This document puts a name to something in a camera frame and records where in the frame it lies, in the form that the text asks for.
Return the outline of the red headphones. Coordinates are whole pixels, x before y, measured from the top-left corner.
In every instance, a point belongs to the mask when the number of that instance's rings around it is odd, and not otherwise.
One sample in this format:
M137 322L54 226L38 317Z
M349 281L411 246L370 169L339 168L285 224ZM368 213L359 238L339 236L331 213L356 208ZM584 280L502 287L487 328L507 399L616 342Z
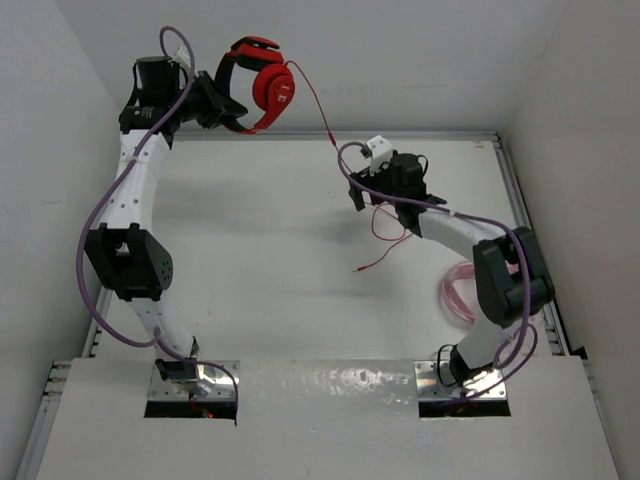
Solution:
M220 60L214 85L225 100L231 100L234 104L231 112L224 113L220 119L228 130L242 134L266 130L293 100L295 80L279 49L277 43L266 38L245 36L234 42ZM247 109L231 98L231 79L236 66L256 73L252 98L263 111L263 116L250 128L238 121L248 113Z

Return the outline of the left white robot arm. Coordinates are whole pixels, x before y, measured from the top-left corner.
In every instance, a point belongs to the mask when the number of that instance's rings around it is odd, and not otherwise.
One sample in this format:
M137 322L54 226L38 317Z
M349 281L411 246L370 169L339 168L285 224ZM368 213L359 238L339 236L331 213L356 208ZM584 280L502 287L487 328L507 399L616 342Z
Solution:
M103 287L134 311L147 345L156 351L161 379L194 384L200 378L198 344L169 311L173 260L152 229L159 174L182 124L194 121L212 129L247 110L223 94L207 72L189 72L168 56L137 59L133 78L119 116L116 181L83 229L79 257L88 259Z

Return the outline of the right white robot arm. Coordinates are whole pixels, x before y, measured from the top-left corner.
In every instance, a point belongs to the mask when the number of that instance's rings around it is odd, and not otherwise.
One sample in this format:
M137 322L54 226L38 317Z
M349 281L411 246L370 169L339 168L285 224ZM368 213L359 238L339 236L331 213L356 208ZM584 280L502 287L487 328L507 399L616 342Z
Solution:
M453 385L461 387L481 372L511 364L533 329L530 316L555 297L535 233L456 211L429 194L428 162L421 155L392 147L375 152L373 145L363 145L360 151L368 166L344 174L355 208L386 203L405 230L473 265L480 313L466 336L450 349Z

